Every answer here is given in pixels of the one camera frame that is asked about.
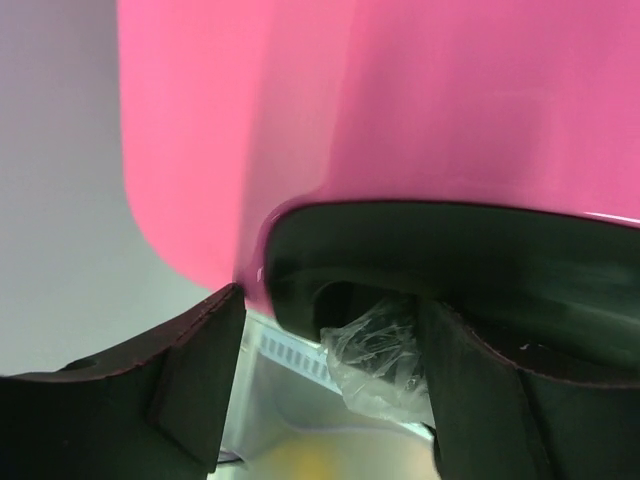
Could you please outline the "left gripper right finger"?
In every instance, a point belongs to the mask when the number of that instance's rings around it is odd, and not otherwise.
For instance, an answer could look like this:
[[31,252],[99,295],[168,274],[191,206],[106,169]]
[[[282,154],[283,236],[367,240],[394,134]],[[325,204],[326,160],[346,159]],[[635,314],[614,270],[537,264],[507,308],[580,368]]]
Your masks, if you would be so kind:
[[417,304],[443,479],[636,479],[639,375]]

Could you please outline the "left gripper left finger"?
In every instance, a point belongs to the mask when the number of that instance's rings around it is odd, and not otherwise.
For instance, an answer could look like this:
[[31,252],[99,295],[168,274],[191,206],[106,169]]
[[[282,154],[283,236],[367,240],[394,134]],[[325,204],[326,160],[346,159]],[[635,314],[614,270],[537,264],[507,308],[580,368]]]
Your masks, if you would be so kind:
[[5,479],[204,479],[218,464],[245,324],[230,284],[55,372],[1,380]]

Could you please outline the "pink hard-shell suitcase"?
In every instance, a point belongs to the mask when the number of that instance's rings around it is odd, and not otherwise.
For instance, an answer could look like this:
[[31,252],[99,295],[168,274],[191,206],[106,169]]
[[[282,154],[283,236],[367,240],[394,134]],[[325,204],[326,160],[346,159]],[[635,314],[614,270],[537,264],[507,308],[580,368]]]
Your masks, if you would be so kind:
[[514,330],[541,408],[639,425],[635,1],[121,1],[158,255],[329,350],[354,412],[467,408],[409,308]]

